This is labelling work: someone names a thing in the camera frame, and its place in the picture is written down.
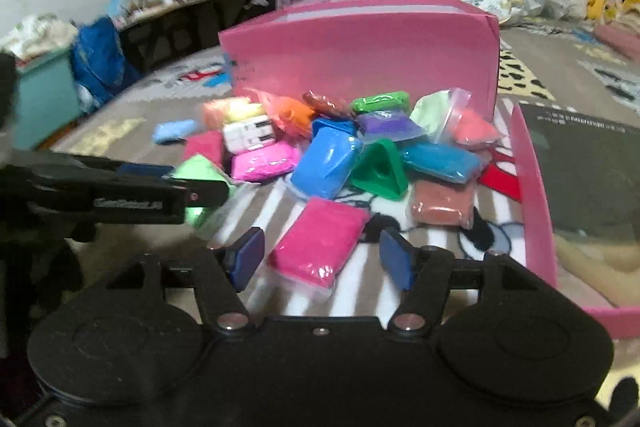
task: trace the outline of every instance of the leopard print pattern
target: leopard print pattern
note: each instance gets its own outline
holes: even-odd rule
[[[500,51],[498,93],[533,96],[551,102],[556,100],[524,62],[506,50]]]

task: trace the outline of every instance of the purple clay packet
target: purple clay packet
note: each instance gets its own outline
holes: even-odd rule
[[[424,134],[422,127],[401,110],[374,111],[356,118],[361,133],[358,137],[365,144],[386,138],[393,142],[412,140]]]

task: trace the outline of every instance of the blue bag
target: blue bag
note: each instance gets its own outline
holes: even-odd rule
[[[140,79],[140,74],[127,62],[120,47],[120,36],[108,17],[80,28],[71,53],[71,67],[76,82],[93,98],[93,112],[118,93]]]

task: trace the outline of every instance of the silver bolt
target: silver bolt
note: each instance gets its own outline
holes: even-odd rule
[[[583,416],[575,423],[575,427],[596,427],[596,420],[591,416]]]
[[[241,330],[249,323],[249,317],[241,313],[225,313],[218,317],[217,323],[223,330]]]
[[[402,331],[415,331],[423,328],[426,321],[415,313],[405,313],[394,318],[394,326]]]
[[[52,414],[51,416],[47,416],[47,419],[44,420],[44,425],[45,427],[66,427],[66,421],[62,416]]]

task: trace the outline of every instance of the open box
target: open box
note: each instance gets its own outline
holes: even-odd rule
[[[415,103],[461,87],[494,116],[498,19],[458,0],[346,0],[294,6],[220,33],[236,96],[252,89],[346,102],[404,90]]]
[[[522,194],[527,267],[553,287],[558,287],[558,261],[553,226],[526,120],[519,106],[511,117],[511,144]],[[640,307],[585,307],[614,339],[640,336]]]

